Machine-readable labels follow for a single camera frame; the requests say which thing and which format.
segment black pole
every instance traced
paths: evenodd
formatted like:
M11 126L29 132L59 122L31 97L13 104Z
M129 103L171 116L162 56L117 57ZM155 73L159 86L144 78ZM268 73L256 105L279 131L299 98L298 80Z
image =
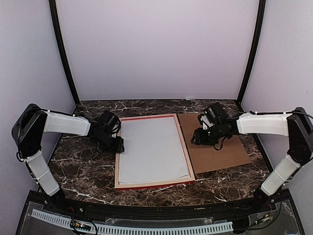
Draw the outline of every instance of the black pole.
M248 63L246 65L246 71L244 74L243 82L241 84L240 91L239 91L239 94L237 97L237 101L239 102L239 104L241 104L241 102L244 99L246 88L248 86L248 82L250 79L256 51L258 48L260 35L261 35L261 29L262 29L262 23L263 23L263 17L264 17L264 11L265 11L265 3L266 3L266 0L260 0L259 1L259 9L258 9L258 15L256 18L256 23L255 23L255 29L254 29L254 35L253 35L250 55L248 58Z
M59 18L58 18L57 5L56 5L55 0L49 0L49 4L50 4L50 12L51 12L51 17L52 17L55 38L57 40L64 72L67 77L67 82L70 88L70 92L72 93L75 104L77 105L79 104L80 101L79 101L79 97L77 94L77 90L75 88L74 80L73 80L73 77L72 77L72 74L70 72L69 65L68 65L67 54L65 52L65 47L64 47L64 43L62 39L61 28L60 28L60 23L59 23Z

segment marble table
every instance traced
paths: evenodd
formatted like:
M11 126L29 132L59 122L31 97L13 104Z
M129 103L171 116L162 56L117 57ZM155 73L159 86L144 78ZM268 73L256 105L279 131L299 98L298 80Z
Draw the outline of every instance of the marble table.
M75 114L90 118L108 109L121 117L201 112L215 100L120 100L81 102ZM231 115L234 101L219 101ZM234 201L253 196L269 175L266 163L251 135L240 136L252 163L196 174L193 184L165 188L116 191L115 154L99 153L86 137L63 135L49 163L66 197L86 202L122 206L191 206Z

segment brown board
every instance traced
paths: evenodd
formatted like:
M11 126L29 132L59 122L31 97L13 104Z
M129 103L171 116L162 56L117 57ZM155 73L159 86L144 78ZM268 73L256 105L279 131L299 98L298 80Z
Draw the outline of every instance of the brown board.
M194 131L201 127L197 119L198 115L178 114L192 167L196 174L251 163L238 136L226 139L220 151L216 151L212 146L192 144Z

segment white vent grille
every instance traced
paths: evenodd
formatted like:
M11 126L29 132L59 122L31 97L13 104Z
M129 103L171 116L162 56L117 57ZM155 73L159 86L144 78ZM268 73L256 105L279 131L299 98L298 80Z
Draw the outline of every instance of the white vent grille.
M33 213L31 216L62 228L71 229L69 226L71 219L69 217L62 217L36 209L33 209ZM86 222L85 224L89 224L92 227L89 233L95 234L94 226ZM96 226L98 228L99 235L210 235L233 231L232 222L195 227L165 229L116 227L97 223Z

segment red edge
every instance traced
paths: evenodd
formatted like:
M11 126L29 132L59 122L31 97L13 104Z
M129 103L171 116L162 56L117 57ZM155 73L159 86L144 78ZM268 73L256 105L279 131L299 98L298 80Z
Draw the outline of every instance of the red edge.
M136 189L150 189L150 188L165 188L169 186L174 186L174 185L186 185L186 184L191 184L194 183L195 180L193 181L187 181L187 182L182 182L182 183L176 183L176 184L168 184L168 185L156 185L156 186L150 186L150 187L135 187L135 188L116 188L116 191L123 191L123 190L136 190Z
M169 117L174 117L174 115L166 115L166 116L160 116L160 117L135 117L135 118L128 118L128 119L123 119L121 118L121 121L134 121L134 120L141 120L141 119L154 119L154 118L169 118Z

